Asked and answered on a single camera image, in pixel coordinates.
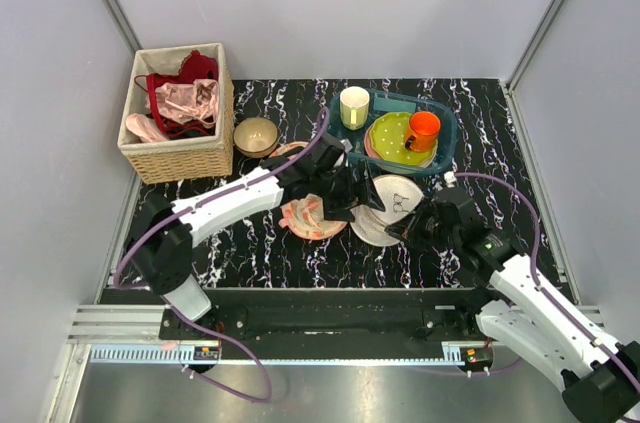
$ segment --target cable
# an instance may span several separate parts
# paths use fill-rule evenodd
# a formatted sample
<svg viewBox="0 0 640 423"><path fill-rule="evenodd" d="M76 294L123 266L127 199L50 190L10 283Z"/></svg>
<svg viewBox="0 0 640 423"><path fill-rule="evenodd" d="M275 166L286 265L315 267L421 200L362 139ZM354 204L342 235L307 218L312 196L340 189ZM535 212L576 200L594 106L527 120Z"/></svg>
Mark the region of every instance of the cable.
<svg viewBox="0 0 640 423"><path fill-rule="evenodd" d="M262 175L262 176L259 176L257 178L254 178L253 180L250 180L249 182L247 182L246 186L257 185L258 183L266 180L267 178L271 178L272 176L276 176L279 173L281 173L284 170L286 170L287 168L290 168L291 166L295 165L298 161L300 161L300 159L304 158L315 147L316 144L318 144L318 142L322 139L322 136L326 133L328 127L329 127L329 110L325 107L325 108L322 108L318 112L318 116L317 116L317 119L316 119L317 132L316 132L316 135L313 137L313 139L309 142L309 144L307 146L305 146L302 149L302 151L300 151L300 153L298 153L295 157L293 157L290 160L287 160L285 163L283 163L279 167L275 168L274 170L270 171L269 173L267 173L265 175ZM198 201L198 203L196 203L193 207L187 207L187 208L185 208L185 209L183 209L183 210L181 210L181 211L179 211L177 213L174 213L171 216L168 216L167 218L163 219L159 223L155 224L153 227L151 227L146 233L144 233L140 237L140 239L138 241L135 242L135 244L129 249L129 251L127 251L127 253L124 255L122 260L120 260L120 262L116 266L116 270L115 270L114 275L113 275L113 285L114 285L114 287L117 288L117 289L139 289L139 288L144 287L144 283L143 282L142 283L138 283L138 284L126 284L126 285L123 285L120 282L120 280L122 279L122 272L124 271L126 266L129 264L129 262L133 258L133 255L135 255L136 252L140 248L142 248L142 246L153 235L155 235L158 231L160 231L162 228L164 228L169 223L180 219L184 215L187 215L188 213L190 213L192 211L197 211L198 209L202 208L204 205L206 205L208 203L211 203L212 201L217 200L218 198L222 198L223 196L230 195L231 193L234 193L234 192L236 192L238 190L241 190L241 189L244 189L244 188L245 188L244 184L238 184L238 185L235 185L235 186L231 186L229 188L225 188L224 190L220 191L219 193L214 193L213 195L210 195L207 198L203 198L202 200ZM196 329L198 331L206 333L207 335L211 335L211 336L213 336L215 338L228 341L229 343L234 344L235 346L240 348L242 351L244 351L247 354L247 356L249 356L249 358L251 358L255 362L255 364L258 366L258 368L260 368L260 370L262 371L262 374L263 374L264 380L265 380L265 385L267 387L267 396L265 396L264 398L259 398L259 397L256 397L256 396L249 395L247 393L243 393L243 392L238 391L238 390L236 390L234 388L231 388L230 386L227 386L227 385L225 385L223 383L220 383L219 381L216 381L216 380L214 380L212 378L209 378L208 376L201 375L201 374L196 373L196 372L192 372L191 373L192 376L196 376L199 379L204 380L207 383L210 383L210 384L212 384L213 386L215 386L217 388L220 388L221 390L227 391L227 392L231 393L234 396L237 396L239 398L243 398L245 400L248 400L248 401L251 401L251 402L254 402L254 403L269 403L269 402L271 402L271 399L273 397L273 387L272 387L272 383L271 383L271 377L269 376L269 373L267 372L267 369L264 367L264 365L262 364L260 359L249 348L247 348L240 341L238 341L235 338L232 338L230 336L227 336L224 333L219 333L217 331L205 328L204 326L198 325L197 323L191 321L189 318L187 318L185 315L183 315L177 308L173 307L172 305L169 305L169 306L171 307L173 312L178 316L178 318L180 318L187 325L191 326L192 328L194 328L194 329Z"/></svg>
<svg viewBox="0 0 640 423"><path fill-rule="evenodd" d="M169 304L169 306L171 307L173 312L176 314L176 316L180 318L183 322L185 322L187 325L207 335L211 335L220 340L225 340L225 341L228 341L229 343L233 343L235 346L237 346L242 351L244 351L245 354L255 362L256 366L260 368L260 371L264 376L265 384L267 386L267 396L265 396L264 398L260 398L257 396L249 395L247 393L243 393L241 391L236 390L235 388L231 388L230 386L225 385L224 383L220 383L219 381L209 378L208 376L201 375L200 373L196 373L195 371L191 373L193 376L200 378L201 380L204 380L207 383L210 383L213 386L220 388L221 390L228 391L229 393L231 393L234 396L237 396L238 398L248 400L252 403L270 403L271 402L273 398L273 386L271 384L271 377L269 376L267 369L264 367L260 359L255 355L255 353L253 353L249 348L247 348L243 343L236 340L235 338L225 335L224 333L219 333L217 331L210 330L209 328L205 328L204 326L194 323L189 318L187 318L184 314L182 314L180 310L172 306L167 299L163 298L163 300L167 304Z"/></svg>
<svg viewBox="0 0 640 423"><path fill-rule="evenodd" d="M533 218L533 225L534 225L534 242L533 242L533 249L531 250L531 262L530 262L530 268L529 268L531 272L531 279L533 280L535 285L540 288L540 291L542 292L542 294L551 302L551 304L555 306L558 309L558 311L560 311L560 313L562 313L573 324L573 326L575 326L583 335L585 335L594 346L600 348L602 352L605 355L607 355L609 359L611 359L611 361L615 363L615 365L620 369L620 371L622 371L624 376L626 376L627 379L631 382L636 392L640 394L640 381L638 381L638 378L636 378L636 376L633 373L631 373L631 371L624 365L624 363L620 361L620 358L618 358L616 354L613 351L611 351L607 346L599 342L596 336L589 330L589 328L584 326L576 317L574 317L551 294L549 290L540 286L540 277L538 276L538 271L536 266L537 259L538 259L538 250L540 248L540 236L541 236L540 217L538 216L536 209L533 207L533 204L515 186L507 183L504 180L501 180L500 178L496 178L495 176L485 175L482 173L475 173L475 172L456 173L455 176L457 178L481 178L485 180L494 181L511 190L515 195L517 195L523 201L523 203L531 213L531 217ZM623 418L623 421L628 421L631 423L640 423L638 422L638 420L632 420L626 417Z"/></svg>

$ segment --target green plate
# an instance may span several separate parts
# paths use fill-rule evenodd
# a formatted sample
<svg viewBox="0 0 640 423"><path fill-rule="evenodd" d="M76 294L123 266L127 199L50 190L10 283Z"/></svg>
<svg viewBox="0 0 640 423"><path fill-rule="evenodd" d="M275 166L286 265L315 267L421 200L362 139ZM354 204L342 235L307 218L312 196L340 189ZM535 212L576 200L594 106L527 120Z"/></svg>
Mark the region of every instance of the green plate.
<svg viewBox="0 0 640 423"><path fill-rule="evenodd" d="M425 152L411 151L404 147L409 118L411 113L392 111L373 122L370 133L371 143L380 158L394 163L420 166L433 157L437 145L434 145L431 151Z"/></svg>

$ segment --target red cloth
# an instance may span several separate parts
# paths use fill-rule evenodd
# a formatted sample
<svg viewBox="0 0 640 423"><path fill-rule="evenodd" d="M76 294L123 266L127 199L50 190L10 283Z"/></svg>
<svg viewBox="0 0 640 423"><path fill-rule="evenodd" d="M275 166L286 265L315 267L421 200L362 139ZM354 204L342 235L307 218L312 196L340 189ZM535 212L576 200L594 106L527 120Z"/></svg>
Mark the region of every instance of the red cloth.
<svg viewBox="0 0 640 423"><path fill-rule="evenodd" d="M169 138L177 138L187 131L196 131L202 136L209 136L211 129L206 129L199 121L190 121L184 125L163 117L158 111L156 88L165 83L192 84L195 80L210 79L218 81L218 62L215 58L209 58L198 50L193 50L182 62L182 67L177 75L161 75L152 73L147 75L147 92L149 93L149 105L151 114L158 129Z"/></svg>

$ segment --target metal floor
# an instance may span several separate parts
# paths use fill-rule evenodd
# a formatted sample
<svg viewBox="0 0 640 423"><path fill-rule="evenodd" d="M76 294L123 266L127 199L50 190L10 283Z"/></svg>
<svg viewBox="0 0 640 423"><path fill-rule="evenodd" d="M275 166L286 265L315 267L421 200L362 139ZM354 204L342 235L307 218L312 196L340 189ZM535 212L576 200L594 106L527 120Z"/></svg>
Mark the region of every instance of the metal floor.
<svg viewBox="0 0 640 423"><path fill-rule="evenodd" d="M496 367L513 360L498 358ZM275 402L252 404L177 367L90 364L74 423L456 422L575 423L560 393L527 364L489 378L410 367L270 367ZM251 366L219 366L221 381L260 395Z"/></svg>

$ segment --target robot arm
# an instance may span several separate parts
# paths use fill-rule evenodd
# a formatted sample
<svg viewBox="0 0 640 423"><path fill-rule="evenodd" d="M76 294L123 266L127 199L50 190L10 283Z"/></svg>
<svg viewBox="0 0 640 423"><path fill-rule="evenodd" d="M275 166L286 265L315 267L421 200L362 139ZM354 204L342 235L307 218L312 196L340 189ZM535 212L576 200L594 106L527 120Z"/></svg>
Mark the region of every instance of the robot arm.
<svg viewBox="0 0 640 423"><path fill-rule="evenodd" d="M351 209L358 205L384 211L368 164L350 167L343 143L324 134L306 155L282 170L288 157L301 149L269 158L248 175L193 198L169 202L149 195L129 232L128 249L158 222L173 219L132 257L149 290L195 321L211 309L211 302L192 275L192 249L220 229L309 194L323 199L328 220L353 221Z"/></svg>
<svg viewBox="0 0 640 423"><path fill-rule="evenodd" d="M540 272L536 284L530 274L530 258L507 233L483 224L463 189L445 188L433 199L424 199L407 217L388 227L387 233L418 248L428 248L432 242L453 246L462 269L477 287L464 311L484 335L505 344L551 380L579 421L615 422L640 401L631 382L599 346L617 352L638 376L640 345L621 345L589 321ZM512 311L510 304L517 305L524 316ZM594 340L579 331L563 310L587 327Z"/></svg>

